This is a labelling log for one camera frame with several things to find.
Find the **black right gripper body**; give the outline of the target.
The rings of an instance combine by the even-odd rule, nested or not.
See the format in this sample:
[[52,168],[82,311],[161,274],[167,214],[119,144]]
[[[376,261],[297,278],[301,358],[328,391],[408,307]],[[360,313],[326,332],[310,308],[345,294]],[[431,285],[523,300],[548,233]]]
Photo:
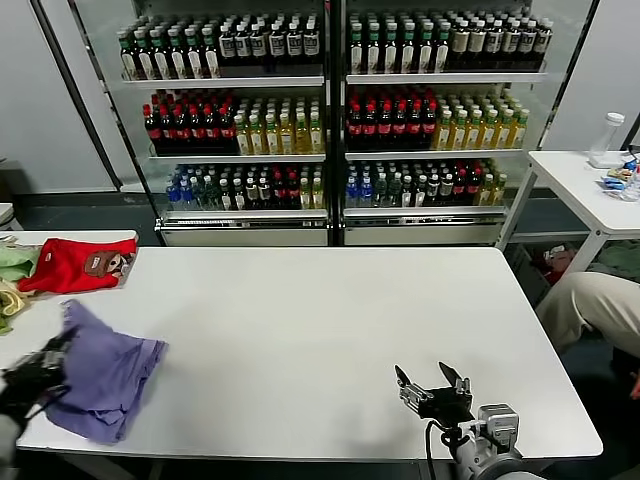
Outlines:
[[471,421],[472,395],[469,389],[441,387],[428,390],[418,402],[421,419],[433,419],[440,424],[459,424]]

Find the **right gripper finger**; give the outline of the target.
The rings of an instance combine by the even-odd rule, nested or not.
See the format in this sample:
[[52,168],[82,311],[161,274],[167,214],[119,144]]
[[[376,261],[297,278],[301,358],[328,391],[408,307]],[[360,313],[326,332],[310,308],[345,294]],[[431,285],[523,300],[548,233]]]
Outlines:
[[410,410],[419,413],[421,408],[432,400],[432,394],[413,383],[399,365],[394,366],[394,371],[399,387],[399,398]]
[[462,377],[453,367],[444,362],[438,363],[440,371],[449,382],[449,387],[443,389],[442,394],[448,399],[471,399],[471,386],[468,377]]

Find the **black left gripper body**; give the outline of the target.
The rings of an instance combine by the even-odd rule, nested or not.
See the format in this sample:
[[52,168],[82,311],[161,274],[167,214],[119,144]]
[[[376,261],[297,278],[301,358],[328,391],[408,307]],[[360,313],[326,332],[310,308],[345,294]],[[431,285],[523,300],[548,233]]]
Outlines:
[[64,384],[65,375],[60,366],[22,364],[3,370],[1,379],[4,381],[1,413],[7,416],[26,416],[49,390]]

